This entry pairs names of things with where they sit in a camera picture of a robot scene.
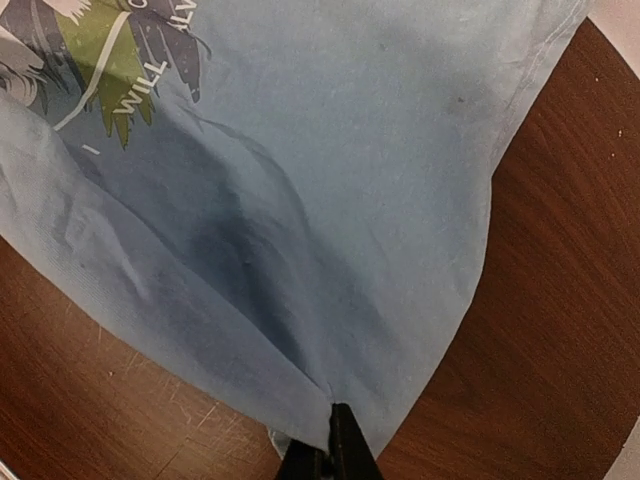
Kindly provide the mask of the light blue printed t-shirt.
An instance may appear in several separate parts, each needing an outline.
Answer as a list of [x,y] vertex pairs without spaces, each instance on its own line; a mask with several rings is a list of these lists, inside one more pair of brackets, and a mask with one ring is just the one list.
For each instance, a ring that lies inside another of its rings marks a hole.
[[283,435],[373,453],[443,358],[491,178],[586,1],[5,1],[1,234]]

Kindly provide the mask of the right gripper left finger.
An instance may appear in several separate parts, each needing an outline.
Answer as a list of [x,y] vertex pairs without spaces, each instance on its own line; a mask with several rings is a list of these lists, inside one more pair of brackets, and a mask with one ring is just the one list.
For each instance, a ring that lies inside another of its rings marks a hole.
[[292,440],[281,462],[276,480],[322,480],[331,478],[326,454],[315,447]]

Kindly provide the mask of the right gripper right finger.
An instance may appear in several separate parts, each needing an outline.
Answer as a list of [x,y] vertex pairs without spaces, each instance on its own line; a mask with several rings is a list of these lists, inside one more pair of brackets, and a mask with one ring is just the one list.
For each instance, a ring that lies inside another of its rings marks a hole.
[[360,426],[345,403],[332,405],[330,453],[337,480],[382,480]]

